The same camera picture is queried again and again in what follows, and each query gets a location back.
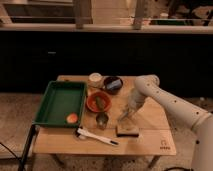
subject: white cup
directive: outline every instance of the white cup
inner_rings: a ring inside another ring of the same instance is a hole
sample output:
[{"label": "white cup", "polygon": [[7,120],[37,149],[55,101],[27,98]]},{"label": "white cup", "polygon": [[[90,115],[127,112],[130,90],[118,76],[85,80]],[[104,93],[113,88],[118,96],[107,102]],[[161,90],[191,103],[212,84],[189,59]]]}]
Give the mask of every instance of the white cup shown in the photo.
[{"label": "white cup", "polygon": [[101,88],[103,84],[102,80],[102,75],[97,72],[94,72],[89,75],[88,85],[95,88]]}]

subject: black cable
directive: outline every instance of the black cable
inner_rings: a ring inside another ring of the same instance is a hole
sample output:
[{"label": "black cable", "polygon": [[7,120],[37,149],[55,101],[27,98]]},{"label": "black cable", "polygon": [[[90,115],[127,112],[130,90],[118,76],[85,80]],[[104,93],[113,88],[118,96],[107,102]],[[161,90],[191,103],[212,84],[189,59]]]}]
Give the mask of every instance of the black cable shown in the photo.
[{"label": "black cable", "polygon": [[0,142],[0,144],[4,147],[4,148],[6,148],[18,161],[19,161],[19,163],[21,163],[21,160],[20,160],[20,158],[12,151],[12,150],[10,150],[6,145],[4,145],[2,142]]},{"label": "black cable", "polygon": [[191,169],[186,169],[184,167],[170,167],[170,168],[165,169],[164,171],[175,170],[175,169],[179,169],[182,171],[191,171]]}]

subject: table leg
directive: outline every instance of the table leg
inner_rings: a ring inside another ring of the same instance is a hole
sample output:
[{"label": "table leg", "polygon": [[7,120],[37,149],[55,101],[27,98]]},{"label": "table leg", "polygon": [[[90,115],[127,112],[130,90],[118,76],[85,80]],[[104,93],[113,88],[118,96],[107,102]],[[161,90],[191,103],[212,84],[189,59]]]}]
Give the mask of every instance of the table leg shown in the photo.
[{"label": "table leg", "polygon": [[51,154],[52,158],[55,160],[55,162],[61,167],[61,168],[66,168],[66,164],[59,159],[57,154]]},{"label": "table leg", "polygon": [[149,163],[148,168],[152,169],[155,164],[157,163],[157,161],[160,159],[161,156],[154,156],[152,161]]},{"label": "table leg", "polygon": [[26,140],[26,143],[25,143],[25,146],[24,146],[24,151],[22,153],[21,161],[19,163],[18,171],[24,170],[24,166],[25,166],[25,163],[27,161],[27,156],[28,156],[28,152],[29,152],[29,149],[30,149],[30,145],[32,143],[33,136],[35,135],[35,133],[36,133],[36,126],[33,124],[33,125],[31,125],[30,131],[29,131],[28,136],[27,136],[27,140]]}]

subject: food item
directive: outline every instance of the food item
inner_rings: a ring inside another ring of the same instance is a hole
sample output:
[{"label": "food item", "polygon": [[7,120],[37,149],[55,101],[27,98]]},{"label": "food item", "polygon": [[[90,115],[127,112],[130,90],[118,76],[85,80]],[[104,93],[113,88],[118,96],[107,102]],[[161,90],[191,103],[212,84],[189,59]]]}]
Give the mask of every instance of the food item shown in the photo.
[{"label": "food item", "polygon": [[76,113],[70,113],[66,120],[67,123],[76,123],[78,121],[78,115]]}]

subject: orange bowl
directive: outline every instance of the orange bowl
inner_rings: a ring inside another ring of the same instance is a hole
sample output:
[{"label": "orange bowl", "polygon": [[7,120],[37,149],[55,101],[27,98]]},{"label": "orange bowl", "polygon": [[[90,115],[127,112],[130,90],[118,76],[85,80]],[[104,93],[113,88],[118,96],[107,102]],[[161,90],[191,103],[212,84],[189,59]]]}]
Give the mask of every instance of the orange bowl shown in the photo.
[{"label": "orange bowl", "polygon": [[96,104],[96,97],[99,97],[101,99],[101,102],[103,104],[103,111],[106,112],[109,110],[109,108],[111,107],[111,100],[109,98],[109,96],[103,92],[103,91],[98,91],[98,92],[95,92],[93,94],[91,94],[89,97],[87,97],[87,101],[86,101],[86,104],[87,104],[87,107],[92,111],[92,112],[103,112],[101,111],[97,104]]}]

